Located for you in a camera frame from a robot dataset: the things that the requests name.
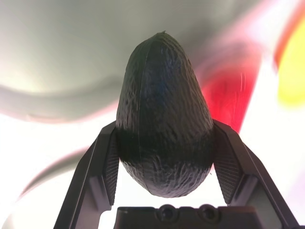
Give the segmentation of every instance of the avocado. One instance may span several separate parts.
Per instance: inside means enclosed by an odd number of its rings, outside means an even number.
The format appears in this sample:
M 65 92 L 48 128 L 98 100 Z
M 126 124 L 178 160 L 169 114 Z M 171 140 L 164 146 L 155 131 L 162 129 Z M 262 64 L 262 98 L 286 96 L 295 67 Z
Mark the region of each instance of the avocado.
M 119 156 L 152 195 L 186 196 L 211 169 L 213 122 L 182 47 L 165 32 L 132 52 L 117 116 Z

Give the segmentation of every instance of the blurred background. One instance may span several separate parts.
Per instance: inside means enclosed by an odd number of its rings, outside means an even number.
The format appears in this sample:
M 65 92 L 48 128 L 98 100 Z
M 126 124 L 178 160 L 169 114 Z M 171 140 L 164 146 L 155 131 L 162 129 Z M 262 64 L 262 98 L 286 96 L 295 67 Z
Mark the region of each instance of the blurred background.
M 157 32 L 189 56 L 212 118 L 262 160 L 305 224 L 304 0 L 0 0 L 0 227 L 51 229 L 74 169 L 115 120 L 125 67 Z M 118 206 L 225 205 L 214 170 L 183 198 L 120 166 Z

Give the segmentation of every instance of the yellow blurred object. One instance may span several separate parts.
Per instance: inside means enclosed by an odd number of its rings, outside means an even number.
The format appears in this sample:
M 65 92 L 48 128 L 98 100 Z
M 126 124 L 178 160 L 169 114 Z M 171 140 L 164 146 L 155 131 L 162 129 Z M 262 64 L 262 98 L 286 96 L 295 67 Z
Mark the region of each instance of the yellow blurred object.
M 305 104 L 305 17 L 290 36 L 279 64 L 278 99 L 289 106 Z

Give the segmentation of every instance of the dark green avocado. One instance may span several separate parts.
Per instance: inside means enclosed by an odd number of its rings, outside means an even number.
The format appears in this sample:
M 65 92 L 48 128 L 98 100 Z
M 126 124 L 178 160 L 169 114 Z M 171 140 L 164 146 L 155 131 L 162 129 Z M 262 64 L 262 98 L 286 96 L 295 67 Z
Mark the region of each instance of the dark green avocado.
M 186 196 L 208 175 L 213 122 L 189 59 L 167 33 L 132 52 L 116 129 L 124 167 L 152 195 Z

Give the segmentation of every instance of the red blurred object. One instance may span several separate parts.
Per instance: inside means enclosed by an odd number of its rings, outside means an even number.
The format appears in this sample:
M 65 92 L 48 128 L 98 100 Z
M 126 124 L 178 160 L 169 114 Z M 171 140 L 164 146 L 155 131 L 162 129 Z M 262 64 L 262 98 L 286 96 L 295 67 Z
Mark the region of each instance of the red blurred object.
M 247 49 L 224 56 L 201 82 L 211 116 L 240 131 L 261 63 L 261 54 Z

